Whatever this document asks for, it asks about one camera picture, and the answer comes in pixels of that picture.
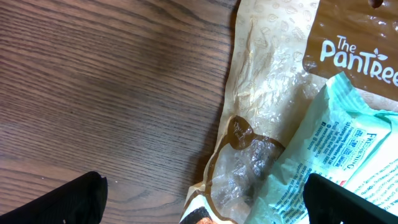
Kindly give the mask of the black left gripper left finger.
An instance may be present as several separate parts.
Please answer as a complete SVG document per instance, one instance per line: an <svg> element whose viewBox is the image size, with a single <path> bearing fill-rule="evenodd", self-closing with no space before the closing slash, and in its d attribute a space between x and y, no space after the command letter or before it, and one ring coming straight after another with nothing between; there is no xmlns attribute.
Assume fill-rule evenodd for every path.
<svg viewBox="0 0 398 224"><path fill-rule="evenodd" d="M1 223L99 224L108 198L108 181L95 171L1 215Z"/></svg>

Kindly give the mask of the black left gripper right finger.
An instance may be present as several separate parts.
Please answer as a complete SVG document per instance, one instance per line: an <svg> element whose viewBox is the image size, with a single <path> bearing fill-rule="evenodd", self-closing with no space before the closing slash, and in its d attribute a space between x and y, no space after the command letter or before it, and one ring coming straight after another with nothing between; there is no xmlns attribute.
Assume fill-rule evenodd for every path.
<svg viewBox="0 0 398 224"><path fill-rule="evenodd" d="M305 183L303 201L310 224L397 224L396 215L315 173Z"/></svg>

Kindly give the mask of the mint green wet wipes pack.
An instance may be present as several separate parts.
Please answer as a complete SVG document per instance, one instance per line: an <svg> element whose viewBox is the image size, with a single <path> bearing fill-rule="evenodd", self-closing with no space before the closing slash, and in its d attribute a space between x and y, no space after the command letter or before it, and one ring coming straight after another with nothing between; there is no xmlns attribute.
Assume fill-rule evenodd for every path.
<svg viewBox="0 0 398 224"><path fill-rule="evenodd" d="M343 72L330 78L275 161L246 223L308 223L303 190L309 175L345 185L392 138L396 122L396 112L372 109Z"/></svg>

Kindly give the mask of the brown snack packet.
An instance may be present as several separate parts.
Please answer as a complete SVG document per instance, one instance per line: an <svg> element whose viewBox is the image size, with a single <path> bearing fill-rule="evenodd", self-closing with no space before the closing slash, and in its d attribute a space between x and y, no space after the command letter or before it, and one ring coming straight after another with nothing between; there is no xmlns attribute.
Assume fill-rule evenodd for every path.
<svg viewBox="0 0 398 224"><path fill-rule="evenodd" d="M242 1L218 142L180 222L246 223L311 102L341 72L372 109L397 113L396 1ZM339 186L397 215L393 129Z"/></svg>

